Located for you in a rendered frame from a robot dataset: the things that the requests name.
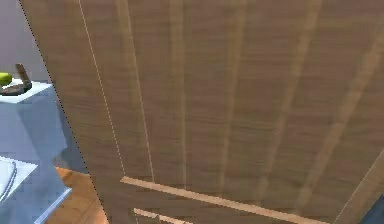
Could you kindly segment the brown wooden door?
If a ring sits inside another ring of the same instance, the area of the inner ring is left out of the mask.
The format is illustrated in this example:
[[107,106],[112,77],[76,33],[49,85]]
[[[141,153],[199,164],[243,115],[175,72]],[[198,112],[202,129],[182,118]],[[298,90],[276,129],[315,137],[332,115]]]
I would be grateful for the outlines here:
[[109,224],[384,224],[384,0],[20,0]]

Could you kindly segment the white grey cabinet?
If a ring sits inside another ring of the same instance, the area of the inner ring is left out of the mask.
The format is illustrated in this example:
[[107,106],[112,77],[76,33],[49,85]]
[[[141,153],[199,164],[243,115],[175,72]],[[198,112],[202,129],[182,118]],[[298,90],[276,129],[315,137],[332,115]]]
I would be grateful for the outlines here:
[[51,84],[0,96],[0,224],[44,224],[70,195],[53,164],[66,147]]

